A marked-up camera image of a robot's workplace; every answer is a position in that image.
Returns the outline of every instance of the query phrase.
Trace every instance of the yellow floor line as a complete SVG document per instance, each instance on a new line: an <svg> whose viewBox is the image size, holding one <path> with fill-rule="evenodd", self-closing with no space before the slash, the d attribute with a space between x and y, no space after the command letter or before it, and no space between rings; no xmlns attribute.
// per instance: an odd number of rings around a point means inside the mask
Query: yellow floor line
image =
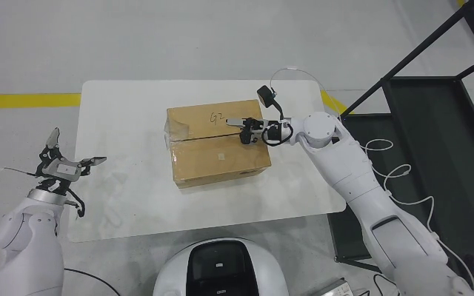
<svg viewBox="0 0 474 296"><path fill-rule="evenodd" d="M323 103L338 112L346 110L346 106L333 97L334 103L325 91L321 91ZM77 107L81 104L80 93L32 93L0 95L0 109L4 108L39 108L39 107Z"/></svg>
<svg viewBox="0 0 474 296"><path fill-rule="evenodd" d="M323 99L323 104L328 106L329 108L331 108L331 110L333 110L336 113L338 111L340 113L343 113L347 109L346 105L344 105L340 101L336 100L336 98L334 98L332 96L330 97L327 94L327 92L325 92L323 90L321 91L321 97Z"/></svg>

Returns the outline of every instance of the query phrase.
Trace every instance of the black cable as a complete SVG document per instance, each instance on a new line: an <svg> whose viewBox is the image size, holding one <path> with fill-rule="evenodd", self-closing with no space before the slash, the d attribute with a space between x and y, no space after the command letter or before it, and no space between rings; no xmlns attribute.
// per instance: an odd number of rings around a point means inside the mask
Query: black cable
<svg viewBox="0 0 474 296"><path fill-rule="evenodd" d="M384 296L384 293L382 293L382 290L380 289L380 287L378 286L378 283L377 283L377 277L380 277L380 278L383 278L384 280L386 280L387 282L389 283L392 283L395 287L397 287L397 284L392 282L391 280L389 280L388 278L386 278L385 276L381 275L381 274L376 274L376 275L373 275L373 282L375 284L375 286L377 287L377 290L378 292L380 293L381 296Z"/></svg>
<svg viewBox="0 0 474 296"><path fill-rule="evenodd" d="M263 132L261 132L261 140L268 146L270 147L275 147L275 146L278 146L278 145L282 145L284 142L290 140L291 136L293 135L293 127L291 126L291 124L287 124L287 126L290 128L290 135L287 136L287 138L285 138L283 141L279 141L278 143L268 143L266 140L265 140L265 133L268 131L268 128L265 128Z"/></svg>
<svg viewBox="0 0 474 296"><path fill-rule="evenodd" d="M73 190L71 190L71 188L68 188L67 191L77 200L78 203L81 204L81 208L79 208L79 206L76 206L76 209L77 209L77 215L82 218L84 217L85 213L86 213L86 205L85 203L82 201L82 199L79 198L79 196L77 196L76 193L74 193Z"/></svg>
<svg viewBox="0 0 474 296"><path fill-rule="evenodd" d="M284 119L283 116L283 109L281 108L280 104L278 104L275 100L273 100L273 106L280 112L280 120Z"/></svg>
<svg viewBox="0 0 474 296"><path fill-rule="evenodd" d="M26 175L30 175L30 176L33 176L33 177L36 177L35 174L31 173L31 172L24 172L24 171L21 171L20 169L13 169L11 167L4 167L3 169L8 169L10 171L14 171L14 172L21 172L23 174L26 174Z"/></svg>
<svg viewBox="0 0 474 296"><path fill-rule="evenodd" d="M117 292L117 290L115 290L108 282L106 282L105 280L102 280L101 278L99 277L96 277L95 275L91 275L87 272L82 272L80 270L76 270L76 269L68 269L68 268L64 268L64 270L67 270L68 272L77 272L77 273L80 273L81 275L87 275L91 278L95 278L96 280L99 280L101 281L102 283L105 283L109 288L111 288L118 296L120 296L120 293Z"/></svg>

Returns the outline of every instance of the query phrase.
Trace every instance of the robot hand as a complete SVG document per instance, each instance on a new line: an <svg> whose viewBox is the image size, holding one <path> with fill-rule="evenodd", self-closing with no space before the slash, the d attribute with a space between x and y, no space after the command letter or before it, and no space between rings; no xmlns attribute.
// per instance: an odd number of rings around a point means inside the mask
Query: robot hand
<svg viewBox="0 0 474 296"><path fill-rule="evenodd" d="M275 93L261 90L262 103L274 105ZM336 117L315 112L304 119L285 118L281 108L279 111L279 121L245 118L228 119L227 124L241 128L243 144L258 139L269 146L300 143L325 181L350 206L361 224L367 250L403 295L474 294L467 282L447 267L448 257L436 235L396 206L390 193L381 188L370 159ZM331 144L332 137L339 141Z"/></svg>
<svg viewBox="0 0 474 296"><path fill-rule="evenodd" d="M90 158L79 162L68 161L58 145L59 129L48 138L40 154L36 177L39 185L30 191L13 211L0 220L0 248L6 251L6 262L0 266L0 294L2 295L60 295L64 263L56 236L64 205L78 209L84 216L85 205L69 188L71 182L90 174L90 167L106 158ZM66 193L81 204L70 201Z"/></svg>

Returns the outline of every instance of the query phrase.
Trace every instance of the white cable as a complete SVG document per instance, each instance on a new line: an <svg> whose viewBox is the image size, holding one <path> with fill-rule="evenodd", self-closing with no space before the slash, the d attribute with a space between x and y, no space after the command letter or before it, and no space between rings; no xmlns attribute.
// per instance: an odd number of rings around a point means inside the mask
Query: white cable
<svg viewBox="0 0 474 296"><path fill-rule="evenodd" d="M464 268L467 270L467 273L469 274L469 278L471 279L471 283L473 283L474 285L474 277L473 277L473 274L471 273L471 271L469 270L469 268L467 267L466 263L460 259L459 256L457 256L456 253L454 253L450 248L448 248L448 246L446 246L440 239L437 239L437 241L439 242L440 245L442 245L446 250L448 250L451 254L453 254L454 257L456 257L456 259L459 260L459 262L461 262L462 266L464 266Z"/></svg>
<svg viewBox="0 0 474 296"><path fill-rule="evenodd" d="M390 146L389 147L385 147L385 148L380 148L380 149L373 149L373 148L368 148L369 144L370 143L373 143L375 141L383 141L383 142L388 142L390 143ZM367 151L384 151L384 150L388 150L390 148L393 147L393 142L390 141L390 140L386 140L386 139L373 139L371 141L368 141L365 146L362 146L361 145L361 148L365 149L365 155L367 156L367 159L369 159L369 155L367 154ZM416 204L421 204L425 201L428 201L429 199L431 200L431 209L430 209L430 214L428 215L428 220L427 220L427 228L428 230L430 231L430 233L432 234L435 234L435 232L433 230L431 230L431 226L430 226L430 222L431 222L431 218L433 217L433 211L435 209L435 198L433 196L428 196L427 198L424 198L422 199L421 201L416 201L416 202L413 202L413 203L404 203L402 201L399 201L397 200L396 198L393 197L392 193L387 189L387 181L389 178L399 178L401 176L404 176L404 175L408 175L408 173L411 171L412 167L409 165L409 164L402 164L401 166L397 166L395 169L392 169L391 172L389 172L387 175L383 175L381 174L380 172L378 172L372 165L372 161L370 161L370 166L372 167L373 171L376 172L377 174L379 174L380 176L382 177L385 177L384 179L384 190L385 192L388 192L389 193L389 196L390 198L392 198L393 201L395 201L397 204L403 204L405 206L413 206L413 205L416 205ZM400 175L392 175L394 172L396 172L398 169L402 168L402 167L408 167L408 169L406 171L404 171L403 173L401 173ZM466 263L456 254L454 253L453 250L451 250L448 246L446 246L442 241L441 239L438 237L438 235L436 235L437 238L436 240L439 242L440 245L442 245L447 251L449 251L451 254L453 254L453 256L459 260L459 262L461 262L462 266L464 266L464 268L466 269L467 273L469 274L469 277L470 277L470 280L471 280L471 283L472 285L474 286L474 277L473 277L473 274L471 273L471 271L469 270L469 268L467 267Z"/></svg>
<svg viewBox="0 0 474 296"><path fill-rule="evenodd" d="M275 75L276 75L278 72L285 71L285 70L292 70L292 71L303 72L303 73L306 73L306 74L308 74L309 76L311 76L311 77L314 79L314 81L316 81L316 82L319 84L319 86L323 89L323 91L326 92L327 96L329 97L329 99L330 99L331 102L333 103L333 105L334 105L334 107L335 107L335 109L336 109L336 111L337 111L337 113L338 113L338 119L339 119L339 121L341 121L341 111L339 111L338 105L334 102L333 97L331 97L331 96L329 95L329 93L327 92L327 90L324 88L323 84L322 84L321 82L319 82L319 80L318 80L316 77L314 77L313 75L311 75L311 73L309 73L309 72L306 72L306 71L304 71L304 70L300 70L300 69L298 69L298 68L291 68L291 67L286 67L286 68L281 68L281 69L279 69L279 70L276 70L276 72L273 73L272 78L270 78L270 89L271 89L271 90L273 90L273 88L272 88L273 77L275 77Z"/></svg>

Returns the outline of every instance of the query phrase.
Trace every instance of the black metal frame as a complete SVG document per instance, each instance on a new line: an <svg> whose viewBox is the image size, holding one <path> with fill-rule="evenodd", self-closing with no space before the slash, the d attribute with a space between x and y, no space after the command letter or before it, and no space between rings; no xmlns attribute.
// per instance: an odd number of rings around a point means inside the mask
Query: black metal frame
<svg viewBox="0 0 474 296"><path fill-rule="evenodd" d="M398 72L405 68L411 61L425 51L431 44L433 44L438 38L445 34L451 27L453 27L458 21L462 20L466 16L472 17L474 9L474 1L468 1L459 10L457 10L451 17L449 17L435 32L431 33L423 42L421 42L411 53L409 53L403 60L401 60L394 68L392 68L384 77L382 77L377 83L375 83L368 91L365 92L360 98L357 99L352 105L350 105L342 114L341 118L346 117L351 113L358 105L362 104L367 100L375 91L381 88L384 82L392 79ZM467 68L465 71L459 73L457 76L450 77L452 79L463 79L474 72L474 65Z"/></svg>
<svg viewBox="0 0 474 296"><path fill-rule="evenodd" d="M387 103L389 104L390 109L393 108L393 96L391 95L391 88L390 88L390 81L398 80L398 79L438 79L438 80L450 80L450 81L461 81L461 79L465 78L471 73L474 73L474 65L468 67L466 70L462 71L456 76L432 76L432 77L395 77L397 73L399 73L403 68L405 68L411 61L413 61L417 56L419 56L423 51L425 51L431 44L433 44L436 40L438 40L443 34L445 34L451 27L458 23L458 21L462 19L466 19L469 26L474 32L474 0L468 1L465 3L459 10L457 10L451 17L449 17L438 29L436 29L431 35L429 35L424 41L422 41L411 53L409 53L404 59L402 59L397 65L394 66L385 76L383 76L379 81L377 81L371 88L368 89L360 98L358 98L352 105L350 105L342 114L341 118L345 118L348 116L356 107L362 104L365 100L367 100L375 91L382 88L384 94L387 99ZM399 118L397 116L393 116L395 121L395 126L397 127L397 133L399 135L405 134L402 129ZM410 144L407 141L402 141L403 147L405 151L410 151ZM412 163L415 163L415 160L410 156L410 160ZM420 189L422 191L426 191L426 186L424 182L420 182L419 184ZM367 269L373 272L381 272L377 266L361 263L357 260L368 259L367 257L359 257L359 258L346 258L343 255L338 255L336 251L336 256L334 257L335 262L345 263L351 266L360 267L363 269Z"/></svg>

